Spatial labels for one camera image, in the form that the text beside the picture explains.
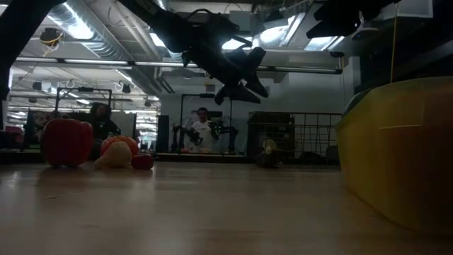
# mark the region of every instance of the wooden floor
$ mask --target wooden floor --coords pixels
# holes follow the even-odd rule
[[[2,255],[453,254],[451,238],[395,226],[336,172],[164,162],[154,174],[0,168]]]

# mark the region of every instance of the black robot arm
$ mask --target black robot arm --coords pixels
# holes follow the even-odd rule
[[[180,17],[163,10],[151,0],[119,1],[148,23],[170,51],[182,53],[185,66],[194,62],[209,73],[210,78],[218,79],[224,84],[215,97],[217,104],[221,104],[225,97],[260,103],[260,99],[250,91],[268,97],[256,75],[256,69],[265,55],[262,48],[255,47],[248,55],[242,47],[227,54],[222,52],[222,45],[230,39],[240,40],[246,47],[251,46],[251,42],[236,37],[239,27],[228,18],[220,13],[199,9],[194,13],[206,12],[207,22],[192,23],[191,16]]]

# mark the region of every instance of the yellow bin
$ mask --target yellow bin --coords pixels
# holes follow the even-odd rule
[[[453,232],[453,76],[374,89],[336,130],[352,192],[403,227]]]

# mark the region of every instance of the plush toy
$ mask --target plush toy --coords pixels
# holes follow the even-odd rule
[[[119,141],[110,144],[105,153],[94,162],[96,169],[129,169],[131,165],[132,153],[126,142]]]
[[[125,142],[129,146],[132,156],[135,156],[139,153],[139,147],[137,145],[137,142],[135,142],[130,137],[126,137],[124,135],[118,135],[116,137],[110,137],[110,138],[104,140],[104,142],[101,145],[101,156],[105,153],[105,151],[109,148],[109,146],[111,146],[111,144],[114,142]]]

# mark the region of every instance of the red apple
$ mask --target red apple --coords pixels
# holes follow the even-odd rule
[[[89,123],[78,120],[51,120],[42,131],[40,146],[41,153],[51,166],[79,166],[90,155],[93,128]]]
[[[154,165],[153,157],[146,154],[137,155],[132,158],[131,164],[134,169],[150,170]]]

